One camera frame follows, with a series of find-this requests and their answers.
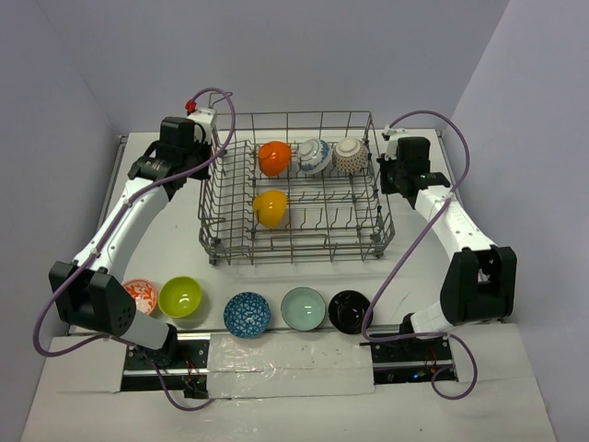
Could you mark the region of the grey patterned bowl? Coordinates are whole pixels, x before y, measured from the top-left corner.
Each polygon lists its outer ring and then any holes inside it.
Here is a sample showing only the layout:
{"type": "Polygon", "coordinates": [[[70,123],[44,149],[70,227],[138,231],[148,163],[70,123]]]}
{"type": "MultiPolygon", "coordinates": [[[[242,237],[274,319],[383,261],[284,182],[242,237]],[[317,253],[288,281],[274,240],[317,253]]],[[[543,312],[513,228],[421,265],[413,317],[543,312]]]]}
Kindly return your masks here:
{"type": "Polygon", "coordinates": [[[353,175],[367,167],[368,150],[357,138],[343,138],[335,145],[333,162],[337,171],[353,175]]]}

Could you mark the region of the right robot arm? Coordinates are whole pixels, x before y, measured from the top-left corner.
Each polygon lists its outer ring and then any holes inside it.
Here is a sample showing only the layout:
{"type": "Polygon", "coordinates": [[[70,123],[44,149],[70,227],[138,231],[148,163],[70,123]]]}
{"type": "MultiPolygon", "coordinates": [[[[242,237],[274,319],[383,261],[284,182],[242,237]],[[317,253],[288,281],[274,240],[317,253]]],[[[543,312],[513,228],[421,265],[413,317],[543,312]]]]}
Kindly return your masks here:
{"type": "Polygon", "coordinates": [[[399,131],[384,138],[387,151],[377,159],[382,193],[407,200],[432,226],[450,260],[439,300],[406,315],[400,326],[400,352],[419,360],[432,348],[432,332],[512,314],[517,258],[512,248],[499,247],[482,233],[444,173],[431,171],[428,138],[399,131]]]}

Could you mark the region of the yellow-orange bowl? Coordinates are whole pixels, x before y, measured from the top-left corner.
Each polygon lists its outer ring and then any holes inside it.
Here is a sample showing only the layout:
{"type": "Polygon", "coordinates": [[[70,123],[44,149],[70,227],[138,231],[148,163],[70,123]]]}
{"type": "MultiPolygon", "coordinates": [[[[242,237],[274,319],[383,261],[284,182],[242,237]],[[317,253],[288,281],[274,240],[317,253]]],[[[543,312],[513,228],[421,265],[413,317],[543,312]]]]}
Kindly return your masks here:
{"type": "Polygon", "coordinates": [[[287,209],[287,196],[277,190],[269,190],[255,197],[253,204],[258,221],[267,228],[277,227],[287,209]]]}

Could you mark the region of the orange bowl white inside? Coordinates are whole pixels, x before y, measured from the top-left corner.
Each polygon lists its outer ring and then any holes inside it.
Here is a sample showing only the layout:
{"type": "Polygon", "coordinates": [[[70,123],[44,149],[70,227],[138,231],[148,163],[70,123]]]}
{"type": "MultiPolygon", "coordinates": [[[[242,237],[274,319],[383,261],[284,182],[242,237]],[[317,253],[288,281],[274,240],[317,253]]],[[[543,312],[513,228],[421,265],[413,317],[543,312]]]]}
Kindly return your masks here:
{"type": "Polygon", "coordinates": [[[281,141],[264,144],[258,153],[261,172],[268,177],[275,177],[287,170],[292,157],[291,147],[281,141]]]}

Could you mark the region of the orange white patterned bowl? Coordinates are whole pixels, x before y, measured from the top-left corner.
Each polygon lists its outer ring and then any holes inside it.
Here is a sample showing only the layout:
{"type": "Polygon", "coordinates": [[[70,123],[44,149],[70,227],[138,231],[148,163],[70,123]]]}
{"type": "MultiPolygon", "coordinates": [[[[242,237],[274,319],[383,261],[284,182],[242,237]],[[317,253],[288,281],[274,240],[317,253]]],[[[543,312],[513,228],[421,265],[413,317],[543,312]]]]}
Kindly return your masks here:
{"type": "Polygon", "coordinates": [[[158,290],[145,279],[132,279],[123,284],[123,288],[134,299],[138,310],[151,315],[157,306],[158,290]]]}

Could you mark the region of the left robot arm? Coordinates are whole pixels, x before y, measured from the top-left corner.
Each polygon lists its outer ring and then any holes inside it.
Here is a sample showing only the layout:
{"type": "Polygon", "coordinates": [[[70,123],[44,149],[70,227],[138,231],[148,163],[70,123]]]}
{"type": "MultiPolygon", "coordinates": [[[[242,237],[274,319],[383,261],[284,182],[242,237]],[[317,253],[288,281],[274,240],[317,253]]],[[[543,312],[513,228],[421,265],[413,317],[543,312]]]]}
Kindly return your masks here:
{"type": "Polygon", "coordinates": [[[146,230],[187,179],[208,178],[216,139],[213,110],[166,117],[159,137],[131,165],[121,197],[94,238],[49,280],[61,321],[132,343],[159,367],[179,358],[177,329],[143,313],[121,279],[146,230]]]}

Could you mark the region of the blue floral bowl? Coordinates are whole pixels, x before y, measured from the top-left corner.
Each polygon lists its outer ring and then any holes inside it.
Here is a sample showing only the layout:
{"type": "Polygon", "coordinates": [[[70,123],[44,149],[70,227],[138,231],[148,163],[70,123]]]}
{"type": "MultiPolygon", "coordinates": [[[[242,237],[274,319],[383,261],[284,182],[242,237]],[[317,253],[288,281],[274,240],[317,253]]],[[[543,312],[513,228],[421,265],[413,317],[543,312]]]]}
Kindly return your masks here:
{"type": "Polygon", "coordinates": [[[321,172],[332,158],[332,146],[321,139],[308,139],[297,148],[297,159],[300,170],[306,175],[321,172]]]}

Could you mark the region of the grey wire dish rack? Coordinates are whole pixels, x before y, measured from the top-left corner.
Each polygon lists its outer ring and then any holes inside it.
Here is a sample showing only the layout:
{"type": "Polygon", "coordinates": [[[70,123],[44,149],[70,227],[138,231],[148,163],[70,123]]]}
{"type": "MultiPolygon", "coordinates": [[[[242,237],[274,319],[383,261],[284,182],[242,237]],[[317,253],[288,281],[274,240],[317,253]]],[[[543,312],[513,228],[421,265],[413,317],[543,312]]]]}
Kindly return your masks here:
{"type": "Polygon", "coordinates": [[[212,265],[226,263],[300,263],[379,259],[396,236],[389,200],[380,191],[380,156],[373,115],[368,110],[240,112],[232,117],[213,93],[219,136],[236,132],[224,155],[210,167],[202,184],[199,241],[212,265]],[[281,141],[293,150],[310,138],[335,146],[359,139],[368,165],[346,175],[333,164],[314,175],[303,173],[296,159],[277,177],[259,166],[260,148],[281,141]],[[269,190],[286,194],[287,209],[274,228],[263,226],[253,211],[256,196],[269,190]]]}

